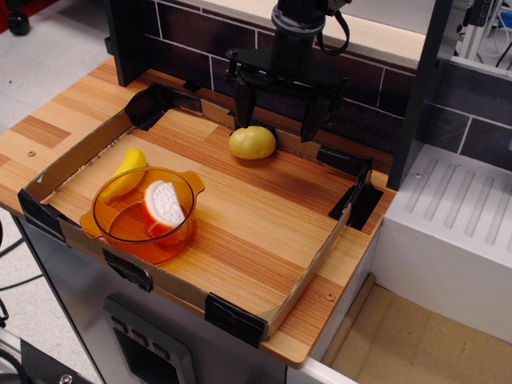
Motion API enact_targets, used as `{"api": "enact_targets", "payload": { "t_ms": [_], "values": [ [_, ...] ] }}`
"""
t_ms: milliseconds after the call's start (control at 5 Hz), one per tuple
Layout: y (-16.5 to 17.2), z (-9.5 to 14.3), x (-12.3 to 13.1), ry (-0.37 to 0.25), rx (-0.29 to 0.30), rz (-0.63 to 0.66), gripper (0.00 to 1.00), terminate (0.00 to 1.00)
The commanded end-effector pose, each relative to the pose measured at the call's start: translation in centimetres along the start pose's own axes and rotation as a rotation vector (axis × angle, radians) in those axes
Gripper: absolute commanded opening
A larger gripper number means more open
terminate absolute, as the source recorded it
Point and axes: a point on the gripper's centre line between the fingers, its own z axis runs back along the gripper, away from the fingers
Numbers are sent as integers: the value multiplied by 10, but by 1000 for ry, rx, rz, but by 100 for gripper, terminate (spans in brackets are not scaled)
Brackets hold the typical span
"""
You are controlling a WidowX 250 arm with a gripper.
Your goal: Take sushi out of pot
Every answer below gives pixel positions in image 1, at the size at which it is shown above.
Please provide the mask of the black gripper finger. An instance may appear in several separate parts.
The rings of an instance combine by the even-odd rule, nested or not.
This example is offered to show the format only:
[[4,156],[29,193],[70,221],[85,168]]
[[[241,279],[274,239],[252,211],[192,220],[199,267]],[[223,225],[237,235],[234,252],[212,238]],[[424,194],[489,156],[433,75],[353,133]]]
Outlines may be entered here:
[[237,123],[247,128],[254,114],[257,93],[252,84],[237,79],[234,84],[235,117]]
[[301,142],[309,142],[319,130],[332,110],[332,97],[326,95],[313,95],[307,102],[306,112],[301,127]]

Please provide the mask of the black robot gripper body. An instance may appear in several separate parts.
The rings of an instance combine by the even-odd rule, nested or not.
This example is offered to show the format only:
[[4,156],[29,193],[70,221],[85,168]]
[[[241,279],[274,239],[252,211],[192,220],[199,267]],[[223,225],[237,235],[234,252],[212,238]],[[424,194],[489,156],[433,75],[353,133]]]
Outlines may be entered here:
[[321,62],[313,44],[312,34],[294,34],[278,28],[271,46],[228,50],[226,80],[232,86],[287,96],[343,94],[348,77]]

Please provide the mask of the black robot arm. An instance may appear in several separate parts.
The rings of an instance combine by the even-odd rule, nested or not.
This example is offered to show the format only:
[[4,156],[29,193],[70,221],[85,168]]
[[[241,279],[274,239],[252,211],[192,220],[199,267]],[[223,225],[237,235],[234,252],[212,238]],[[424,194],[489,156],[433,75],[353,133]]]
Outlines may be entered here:
[[[234,90],[235,121],[241,127],[251,122],[259,92],[306,103],[300,137],[313,140],[321,123],[336,108],[348,86],[347,75],[321,62],[314,44],[329,56],[345,52],[350,30],[340,9],[348,1],[279,1],[272,10],[275,26],[273,44],[267,48],[230,49],[226,80]],[[345,42],[335,50],[325,48],[323,29],[334,17],[345,34]]]

